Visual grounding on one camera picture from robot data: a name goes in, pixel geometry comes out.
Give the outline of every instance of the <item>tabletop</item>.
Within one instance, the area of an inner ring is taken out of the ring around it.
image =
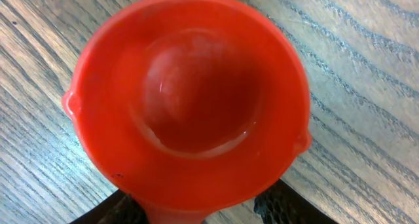
[[[68,223],[116,188],[61,108],[81,50],[137,0],[0,0],[0,223]],[[339,223],[419,223],[419,0],[242,0],[297,50],[311,148],[282,179]],[[252,200],[208,223],[262,223]]]

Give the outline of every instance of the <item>wooden surface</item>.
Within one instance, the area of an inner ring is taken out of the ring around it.
[[[137,0],[0,0],[0,223],[67,223],[114,190],[64,115],[83,46]],[[419,0],[242,0],[310,81],[314,142],[284,175],[339,223],[419,223]],[[261,223],[251,201],[208,223]]]

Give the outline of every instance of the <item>bowl rim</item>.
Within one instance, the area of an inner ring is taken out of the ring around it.
[[[79,56],[79,59],[77,60],[75,70],[73,72],[73,77],[71,80],[71,84],[69,87],[69,90],[64,94],[62,98],[62,106],[64,108],[64,111],[69,115],[70,119],[73,121],[73,126],[75,128],[76,135],[78,139],[80,140],[80,143],[85,150],[86,154],[88,155],[89,159],[93,162],[93,164],[98,168],[98,170],[111,182],[114,183],[117,187],[123,190],[124,186],[120,184],[120,182],[115,181],[111,178],[111,175],[108,174],[106,169],[102,166],[103,162],[100,162],[97,160],[95,156],[94,149],[90,149],[90,146],[85,143],[83,132],[81,129],[81,126],[79,124],[79,114],[76,111],[72,111],[69,108],[69,104],[72,101],[72,104],[75,104],[78,108],[81,107],[81,99],[79,96],[79,88],[82,87],[82,79],[84,76],[84,73],[86,72],[85,63],[88,61],[90,56],[92,55],[95,47],[97,46],[97,43],[105,36],[109,31],[111,31],[114,26],[122,19],[126,18],[127,16],[131,15],[131,13],[144,9],[150,5],[155,5],[157,3],[164,3],[167,1],[178,1],[178,0],[138,0],[135,3],[132,3],[131,5],[128,5],[127,7],[123,8],[116,14],[114,14],[112,17],[110,17],[105,23],[103,23],[99,29],[93,34],[93,36],[90,38],[90,40],[87,42],[86,46],[83,48],[81,55]],[[285,35],[279,30],[279,28],[270,21],[265,15],[260,13],[258,10],[254,9],[253,7],[239,1],[239,0],[193,0],[193,1],[205,1],[205,2],[212,2],[212,3],[218,3],[220,5],[224,5],[227,7],[230,7],[234,10],[237,10],[238,12],[241,12],[243,14],[246,14],[254,21],[260,23],[269,33],[272,34],[273,37],[275,37],[275,40],[281,44],[281,46],[286,51],[286,54],[290,57],[291,62],[293,64],[293,67],[295,68],[295,71],[298,75],[299,79],[299,85],[301,86],[302,90],[302,98],[303,98],[303,108],[304,115],[303,115],[303,125],[304,128],[302,128],[301,134],[307,136],[308,138],[308,144],[304,145],[300,151],[297,151],[295,156],[290,158],[289,161],[284,161],[284,167],[281,170],[278,170],[278,173],[276,176],[272,176],[271,180],[267,180],[264,185],[260,186],[259,189],[254,190],[253,193],[244,194],[242,198],[229,202],[228,204],[222,204],[217,207],[214,207],[211,210],[208,210],[209,212],[214,212],[223,208],[227,208],[230,206],[233,206],[235,204],[244,202],[259,193],[263,192],[267,188],[269,188],[272,184],[274,184],[280,176],[283,175],[283,173],[290,167],[291,163],[294,161],[295,157],[299,154],[304,152],[311,142],[311,136],[307,132],[308,131],[308,121],[310,118],[310,92],[308,88],[308,79],[306,78],[306,74],[304,72],[304,68],[301,64],[301,61],[299,60],[299,57],[297,55],[297,52],[291,45],[291,43],[287,40]],[[171,209],[169,207],[164,207],[162,204],[153,204],[152,202],[149,202],[148,200],[144,200],[145,202],[156,206],[160,208],[166,208]]]

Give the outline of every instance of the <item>wooden table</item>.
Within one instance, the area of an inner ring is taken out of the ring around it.
[[[137,0],[1,0],[0,223],[67,223],[116,188],[60,100],[93,32]],[[339,223],[419,223],[419,0],[242,0],[286,34],[314,137],[284,180]],[[251,201],[208,223],[261,223]]]

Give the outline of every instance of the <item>red measuring cup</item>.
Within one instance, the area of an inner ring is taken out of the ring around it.
[[[311,142],[296,52],[236,0],[126,7],[89,40],[62,102],[92,162],[152,224],[199,224],[256,196]]]

